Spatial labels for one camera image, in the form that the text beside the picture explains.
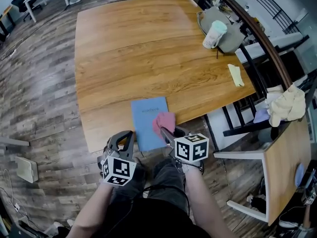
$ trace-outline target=person's arm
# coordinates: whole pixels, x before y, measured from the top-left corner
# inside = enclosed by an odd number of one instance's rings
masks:
[[[199,169],[188,165],[187,167],[186,191],[196,225],[204,229],[212,238],[235,238],[225,224],[220,208],[210,194]]]
[[[101,183],[78,214],[67,238],[89,238],[103,223],[109,206],[113,187]]]

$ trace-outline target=office chair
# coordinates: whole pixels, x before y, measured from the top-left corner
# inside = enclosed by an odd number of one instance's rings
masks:
[[[19,12],[26,12],[28,10],[28,8],[26,7],[24,1],[25,0],[13,0],[11,2],[11,4],[13,4],[16,7],[18,7],[19,8]],[[30,5],[32,11],[35,11],[36,9],[41,9],[42,10],[42,6],[41,5],[33,7],[33,4],[35,2],[36,2],[36,0],[30,0],[29,1],[29,5]],[[26,14],[26,16],[23,18],[23,22],[25,22],[25,19],[27,18],[27,16],[30,16],[30,14],[29,13]]]

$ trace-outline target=yellow cloth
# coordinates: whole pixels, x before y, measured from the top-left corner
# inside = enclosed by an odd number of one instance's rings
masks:
[[[244,86],[244,83],[241,78],[241,72],[239,66],[234,66],[232,64],[228,64],[229,71],[231,73],[233,82],[236,86]]]
[[[278,127],[281,119],[293,121],[302,118],[305,108],[305,93],[292,84],[281,96],[269,104],[267,110],[271,116],[269,123],[272,127]]]

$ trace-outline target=white device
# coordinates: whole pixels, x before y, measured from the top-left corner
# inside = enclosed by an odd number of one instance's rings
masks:
[[[18,164],[16,173],[19,177],[30,183],[34,183],[39,179],[38,166],[36,162],[22,157],[15,157],[15,162]]]
[[[135,162],[108,155],[101,161],[104,181],[125,186],[132,179],[136,165]]]
[[[178,137],[175,141],[175,157],[187,163],[208,158],[209,138],[198,133]]]

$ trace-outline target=purple cloth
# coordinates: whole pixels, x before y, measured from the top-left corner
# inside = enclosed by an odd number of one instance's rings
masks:
[[[256,112],[256,117],[253,120],[253,123],[258,123],[261,121],[269,120],[270,116],[267,112],[267,109],[259,109]]]

